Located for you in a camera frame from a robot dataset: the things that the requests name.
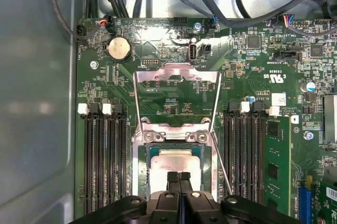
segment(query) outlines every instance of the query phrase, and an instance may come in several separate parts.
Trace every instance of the ram slot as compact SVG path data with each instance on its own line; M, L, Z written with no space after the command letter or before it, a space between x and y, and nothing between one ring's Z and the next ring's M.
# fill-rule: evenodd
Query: ram slot
M241 141L240 141L240 116L235 118L235 139L234 139L234 149L235 149L235 181L234 181L234 194L240 195L240 185L241 185Z
M240 115L240 124L239 124L239 133L240 136L238 137L237 141L239 142L239 151L236 153L239 159L239 173L240 173L240 185L239 185L239 195L241 197L246 198L246 123L247 123L247 115L241 114Z
M97 173L96 173L96 192L97 192L97 205L96 208L103 207L103 195L104 195L104 120L102 118L97 119L99 124L98 128L98 138L97 138Z
M264 153L265 153L265 135L266 135L266 123L264 118L259 119L258 130L258 157L257 164L259 166L257 173L257 184L259 186L259 203L264 204Z
M236 159L235 159L235 136L236 136L236 118L232 113L225 113L224 118L224 162L231 189L234 191L236 183Z
M118 188L120 198L126 197L126 121L125 118L118 120L118 142L120 143L120 166Z
M111 204L115 201L115 119L107 120L106 156L107 203Z
M253 180L252 180L252 173L254 170L251 169L251 163L253 162L253 154L252 154L252 118L247 116L247 123L246 123L246 179L247 179L247 191L246 191L246 198L252 200L252 187L253 187Z
M96 210L97 205L97 194L96 194L96 179L97 179L97 136L98 136L98 128L97 128L97 117L93 117L92 123L92 140L91 140L91 169L92 169L92 180L91 180L91 212Z
M252 114L251 123L252 133L252 162L250 164L250 170L252 170L252 199L254 202L259 201L259 134L260 134L260 118L258 114Z
M93 121L91 118L86 117L84 122L84 214L92 212L92 180L93 180L93 169L92 169L92 125Z

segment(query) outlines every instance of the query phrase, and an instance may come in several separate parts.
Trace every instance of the integrated circuit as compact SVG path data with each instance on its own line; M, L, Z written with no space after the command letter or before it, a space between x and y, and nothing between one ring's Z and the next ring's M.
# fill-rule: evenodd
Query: integrated circuit
M277 203L274 200L268 199L267 206L269 208L277 211L278 205L277 205Z
M279 136L279 124L277 122L269 122L267 128L267 134L270 136L278 137Z
M261 47L260 36L247 37L247 48L260 48L260 47Z
M323 45L310 45L310 57L322 58L323 52Z
M273 179L279 179L279 167L273 163L268 164L268 176Z

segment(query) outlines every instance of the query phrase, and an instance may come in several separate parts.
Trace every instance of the black connector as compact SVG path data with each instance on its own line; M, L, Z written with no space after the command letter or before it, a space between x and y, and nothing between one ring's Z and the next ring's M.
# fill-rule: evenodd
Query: black connector
M187 27L187 17L174 17L173 26L174 27Z
M273 54L273 60L302 60L301 54L296 50L277 51Z

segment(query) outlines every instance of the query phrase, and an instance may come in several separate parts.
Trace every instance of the white sticker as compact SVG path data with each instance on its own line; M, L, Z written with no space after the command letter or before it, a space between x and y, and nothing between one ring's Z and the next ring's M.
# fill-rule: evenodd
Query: white sticker
M272 106L286 106L285 93L272 93Z
M337 201L337 191L331 189L331 188L326 188L326 196L329 197L330 199L333 199L334 201Z

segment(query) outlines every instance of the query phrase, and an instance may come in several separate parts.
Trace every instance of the capacitor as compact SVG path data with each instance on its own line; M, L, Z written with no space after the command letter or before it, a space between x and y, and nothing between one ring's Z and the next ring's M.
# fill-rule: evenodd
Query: capacitor
M254 103L256 101L256 98L254 96L246 96L244 98L245 101L248 101L250 104Z
M313 92L316 90L316 84L313 82L305 82L301 85L301 91L303 92Z
M116 62L125 62L131 57L131 44L124 37L114 37L107 42L107 53Z

